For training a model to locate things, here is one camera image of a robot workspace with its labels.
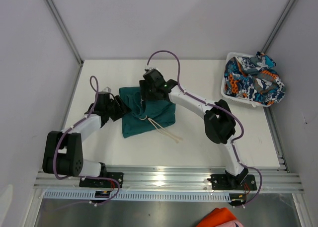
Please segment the teal green shorts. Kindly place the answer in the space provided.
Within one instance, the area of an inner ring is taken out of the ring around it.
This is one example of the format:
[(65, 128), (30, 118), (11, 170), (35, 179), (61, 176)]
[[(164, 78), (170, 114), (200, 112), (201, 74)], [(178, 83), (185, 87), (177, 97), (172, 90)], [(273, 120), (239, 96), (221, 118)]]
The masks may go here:
[(175, 123), (175, 104), (165, 100), (144, 101), (139, 87), (121, 87), (119, 95), (131, 109), (131, 112), (122, 118), (124, 138), (155, 130), (151, 121), (164, 128)]

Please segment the patterned blue orange shorts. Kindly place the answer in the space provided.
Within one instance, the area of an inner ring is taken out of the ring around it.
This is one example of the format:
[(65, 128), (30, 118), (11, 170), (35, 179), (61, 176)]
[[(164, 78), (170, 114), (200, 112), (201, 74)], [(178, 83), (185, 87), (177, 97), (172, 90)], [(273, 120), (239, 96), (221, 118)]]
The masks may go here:
[(286, 88), (275, 67), (274, 60), (262, 52), (252, 57), (232, 57), (224, 69), (225, 93), (263, 105), (279, 103)]

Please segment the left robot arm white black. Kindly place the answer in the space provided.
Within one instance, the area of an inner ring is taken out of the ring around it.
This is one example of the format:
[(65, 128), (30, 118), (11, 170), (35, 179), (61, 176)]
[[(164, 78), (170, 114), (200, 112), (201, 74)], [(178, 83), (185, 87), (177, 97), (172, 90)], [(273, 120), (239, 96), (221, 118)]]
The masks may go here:
[(106, 177), (106, 165), (83, 157), (82, 143), (109, 120), (117, 121), (131, 112), (119, 95), (99, 92), (88, 111), (75, 124), (47, 135), (42, 169), (57, 179)]

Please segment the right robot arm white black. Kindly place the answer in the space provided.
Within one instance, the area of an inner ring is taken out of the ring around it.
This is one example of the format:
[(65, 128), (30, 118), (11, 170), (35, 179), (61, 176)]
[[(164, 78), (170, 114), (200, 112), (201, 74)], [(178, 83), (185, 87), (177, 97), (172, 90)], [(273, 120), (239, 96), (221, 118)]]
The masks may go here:
[(225, 175), (228, 185), (235, 188), (243, 183), (248, 169), (238, 161), (237, 152), (231, 147), (235, 137), (236, 121), (224, 100), (209, 102), (202, 97), (187, 92), (177, 81), (166, 81), (157, 69), (146, 69), (139, 81), (143, 100), (165, 100), (178, 104), (203, 119), (207, 138), (222, 145), (221, 151), (226, 160)]

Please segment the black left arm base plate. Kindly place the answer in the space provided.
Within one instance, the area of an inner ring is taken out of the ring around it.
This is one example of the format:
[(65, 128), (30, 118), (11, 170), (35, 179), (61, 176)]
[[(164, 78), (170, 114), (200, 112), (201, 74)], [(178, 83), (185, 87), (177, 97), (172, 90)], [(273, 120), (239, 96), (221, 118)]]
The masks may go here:
[(89, 179), (85, 178), (84, 180), (79, 181), (79, 187), (82, 188), (117, 188), (119, 183), (120, 188), (122, 188), (124, 173), (123, 172), (108, 172), (106, 174), (107, 180), (104, 179)]

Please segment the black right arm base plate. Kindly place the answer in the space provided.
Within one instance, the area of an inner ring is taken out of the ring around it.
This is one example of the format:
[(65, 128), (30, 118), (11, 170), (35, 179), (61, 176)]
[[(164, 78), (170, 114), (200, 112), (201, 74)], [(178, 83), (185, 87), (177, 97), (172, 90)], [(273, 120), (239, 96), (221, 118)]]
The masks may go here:
[(247, 175), (242, 183), (237, 184), (235, 181), (229, 181), (225, 174), (212, 174), (207, 180), (211, 183), (213, 190), (230, 190), (230, 191), (256, 191), (257, 184), (254, 175)]

